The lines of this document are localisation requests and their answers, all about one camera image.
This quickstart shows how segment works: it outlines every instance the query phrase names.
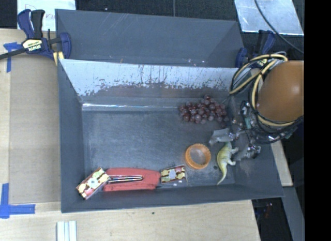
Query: clamp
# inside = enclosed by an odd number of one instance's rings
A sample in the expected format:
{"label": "clamp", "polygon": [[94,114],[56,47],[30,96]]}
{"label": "clamp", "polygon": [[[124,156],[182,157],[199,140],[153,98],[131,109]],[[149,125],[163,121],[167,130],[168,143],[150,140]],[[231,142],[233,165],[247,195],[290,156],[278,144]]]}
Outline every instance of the clamp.
{"label": "clamp", "polygon": [[[71,41],[68,33],[61,33],[59,37],[55,39],[50,39],[49,34],[48,39],[43,37],[41,28],[44,14],[45,11],[42,9],[33,11],[30,9],[25,9],[18,14],[17,22],[20,29],[24,31],[26,40],[21,43],[20,49],[0,55],[0,60],[10,58],[24,52],[27,54],[38,54],[45,56],[51,60],[54,60],[55,63],[57,63],[58,55],[65,59],[69,58],[71,53]],[[52,49],[52,44],[55,43],[62,43],[61,51],[55,52]]]}
{"label": "clamp", "polygon": [[240,68],[250,59],[259,55],[266,54],[272,48],[275,41],[276,36],[272,31],[259,30],[258,44],[256,48],[254,47],[251,51],[249,51],[247,48],[240,48],[239,52],[237,53],[235,67]]}

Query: gray bin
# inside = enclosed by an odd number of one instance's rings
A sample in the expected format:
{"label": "gray bin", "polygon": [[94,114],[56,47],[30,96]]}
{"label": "gray bin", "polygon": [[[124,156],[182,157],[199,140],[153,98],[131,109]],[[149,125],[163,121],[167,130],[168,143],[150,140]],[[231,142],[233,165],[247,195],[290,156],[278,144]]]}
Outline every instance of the gray bin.
{"label": "gray bin", "polygon": [[[179,116],[178,106],[186,101],[205,94],[218,102],[227,98],[242,47],[236,22],[57,13],[57,31],[70,34],[73,49],[72,59],[58,64],[63,213],[283,196],[269,145],[262,146],[258,158],[228,166],[226,179],[216,186],[222,175],[216,155],[223,144],[208,141],[219,124],[186,123]],[[82,32],[80,25],[88,24]],[[188,30],[202,40],[190,40]],[[236,107],[228,104],[230,116]],[[208,146],[212,159],[202,170],[187,167],[187,187],[100,191],[88,200],[76,191],[98,167],[160,171],[186,164],[184,152],[194,143]]]}

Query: bunch of grapes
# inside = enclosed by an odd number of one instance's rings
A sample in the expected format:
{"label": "bunch of grapes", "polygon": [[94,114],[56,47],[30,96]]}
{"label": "bunch of grapes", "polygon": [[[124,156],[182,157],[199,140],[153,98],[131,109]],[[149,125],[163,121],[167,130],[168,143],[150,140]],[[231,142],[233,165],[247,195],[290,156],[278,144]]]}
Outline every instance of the bunch of grapes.
{"label": "bunch of grapes", "polygon": [[205,95],[199,103],[190,101],[179,106],[182,119],[185,122],[205,124],[207,121],[218,121],[222,129],[226,128],[229,121],[228,113],[224,104],[219,104],[210,95]]}

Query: wooden table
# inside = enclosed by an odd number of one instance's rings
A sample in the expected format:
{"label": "wooden table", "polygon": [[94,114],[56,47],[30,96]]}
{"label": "wooden table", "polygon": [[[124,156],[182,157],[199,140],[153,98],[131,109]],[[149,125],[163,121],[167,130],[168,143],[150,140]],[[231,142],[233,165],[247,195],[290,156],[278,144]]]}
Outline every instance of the wooden table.
{"label": "wooden table", "polygon": [[[0,53],[5,52],[4,42],[24,37],[22,31],[0,29]],[[0,184],[15,176],[9,174],[11,73],[6,73],[6,64],[0,61]],[[281,143],[272,149],[282,185],[292,186]],[[22,156],[19,161],[28,159]],[[250,200],[72,214],[62,214],[60,206],[59,201],[40,202],[33,215],[0,219],[0,240],[56,240],[56,223],[72,220],[77,222],[78,240],[260,240]]]}

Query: toy lizard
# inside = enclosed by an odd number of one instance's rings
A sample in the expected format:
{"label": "toy lizard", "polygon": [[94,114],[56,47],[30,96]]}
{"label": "toy lizard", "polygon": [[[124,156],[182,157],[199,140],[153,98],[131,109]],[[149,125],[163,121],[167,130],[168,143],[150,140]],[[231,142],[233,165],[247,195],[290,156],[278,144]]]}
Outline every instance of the toy lizard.
{"label": "toy lizard", "polygon": [[235,161],[231,161],[231,156],[239,150],[238,147],[232,148],[231,142],[226,142],[225,146],[222,147],[222,149],[218,152],[217,154],[217,164],[220,168],[220,170],[223,173],[222,178],[220,181],[217,183],[220,184],[224,179],[225,176],[227,175],[227,165],[236,165]]}

